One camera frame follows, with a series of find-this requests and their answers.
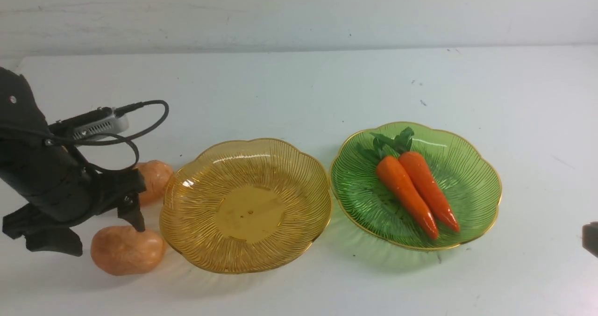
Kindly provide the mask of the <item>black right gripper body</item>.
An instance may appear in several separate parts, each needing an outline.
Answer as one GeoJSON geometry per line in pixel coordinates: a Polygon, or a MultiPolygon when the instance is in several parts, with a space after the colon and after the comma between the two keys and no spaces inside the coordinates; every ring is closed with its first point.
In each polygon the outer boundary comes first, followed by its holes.
{"type": "Polygon", "coordinates": [[[582,246],[589,253],[598,257],[598,222],[583,225],[582,246]]]}

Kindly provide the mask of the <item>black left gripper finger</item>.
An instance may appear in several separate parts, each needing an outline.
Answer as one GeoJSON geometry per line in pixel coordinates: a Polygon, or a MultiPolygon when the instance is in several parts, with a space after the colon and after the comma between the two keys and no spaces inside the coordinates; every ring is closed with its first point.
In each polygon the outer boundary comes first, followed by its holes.
{"type": "Polygon", "coordinates": [[[11,239],[24,237],[31,252],[52,251],[80,257],[83,244],[72,227],[83,221],[81,216],[60,222],[28,203],[2,218],[2,233],[11,239]]]}
{"type": "Polygon", "coordinates": [[[126,195],[117,205],[117,216],[128,222],[137,232],[145,231],[145,220],[138,195],[126,195]]]}

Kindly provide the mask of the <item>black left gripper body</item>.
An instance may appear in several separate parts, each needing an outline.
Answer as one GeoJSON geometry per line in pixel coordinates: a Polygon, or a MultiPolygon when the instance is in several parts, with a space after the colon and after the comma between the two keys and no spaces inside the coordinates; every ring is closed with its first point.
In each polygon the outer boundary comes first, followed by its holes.
{"type": "Polygon", "coordinates": [[[93,173],[62,146],[2,139],[1,179],[43,214],[72,222],[145,190],[137,169],[93,173]]]}

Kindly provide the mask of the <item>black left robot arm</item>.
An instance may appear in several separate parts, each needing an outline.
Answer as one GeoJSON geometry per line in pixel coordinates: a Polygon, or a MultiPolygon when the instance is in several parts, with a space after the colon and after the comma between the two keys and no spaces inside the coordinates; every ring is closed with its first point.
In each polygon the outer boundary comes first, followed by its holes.
{"type": "Polygon", "coordinates": [[[22,75],[0,74],[0,175],[26,205],[2,218],[2,233],[24,238],[31,252],[80,257],[83,244],[73,227],[113,209],[144,232],[139,194],[145,190],[137,169],[97,171],[75,144],[53,137],[22,75]]]}

